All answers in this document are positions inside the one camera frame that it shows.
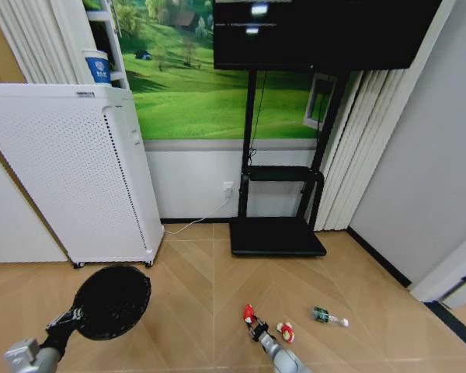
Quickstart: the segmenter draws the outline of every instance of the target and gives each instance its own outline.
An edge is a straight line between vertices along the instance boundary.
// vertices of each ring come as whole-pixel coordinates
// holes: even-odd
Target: black baseboard
[[[427,302],[425,306],[430,309],[440,320],[447,325],[450,330],[457,334],[459,338],[466,343],[466,325],[461,321],[456,319],[445,307],[443,307],[439,302]]]
[[[412,282],[402,274],[400,270],[395,268],[392,263],[386,260],[372,245],[363,239],[359,233],[354,231],[351,227],[347,228],[348,233],[353,239],[357,241],[368,253],[389,273],[392,277],[399,282],[404,288],[407,288]]]
[[[161,224],[179,224],[179,223],[191,223],[192,221],[200,220],[200,218],[162,218]],[[231,218],[207,218],[202,221],[198,221],[197,224],[204,223],[229,223]]]

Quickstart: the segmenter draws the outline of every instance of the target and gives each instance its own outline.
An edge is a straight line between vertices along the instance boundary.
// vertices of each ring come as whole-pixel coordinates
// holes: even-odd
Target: black tv stand
[[[249,166],[249,149],[252,135],[252,116],[256,97],[257,70],[249,70],[249,86],[245,110],[242,174],[238,200],[238,217],[230,222],[231,252],[238,256],[324,256],[326,249],[313,232],[318,216],[319,202],[325,178],[321,167],[329,135],[349,80],[349,71],[337,76],[332,100],[329,104],[318,146],[311,167],[303,166]],[[247,218],[250,181],[303,181],[305,182],[297,214],[294,217]],[[315,189],[309,222],[305,213]]]

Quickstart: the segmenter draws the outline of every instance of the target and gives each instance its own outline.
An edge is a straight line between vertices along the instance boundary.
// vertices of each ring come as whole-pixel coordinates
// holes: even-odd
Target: wall outlet
[[[226,194],[226,197],[231,197],[233,193],[233,182],[232,181],[224,181],[223,182],[223,191]]]

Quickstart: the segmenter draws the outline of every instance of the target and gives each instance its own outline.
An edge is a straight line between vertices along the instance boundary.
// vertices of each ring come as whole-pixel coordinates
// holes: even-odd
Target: paper cup
[[[107,53],[96,49],[84,49],[83,55],[95,83],[112,86]]]

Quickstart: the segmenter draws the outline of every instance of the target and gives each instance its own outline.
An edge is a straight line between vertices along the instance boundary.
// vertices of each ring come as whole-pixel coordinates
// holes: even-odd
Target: wall mural
[[[115,4],[143,138],[242,138],[247,72],[214,70],[211,0]],[[256,110],[263,78],[260,71]],[[269,72],[257,138],[315,136],[302,124],[311,80],[310,73]]]

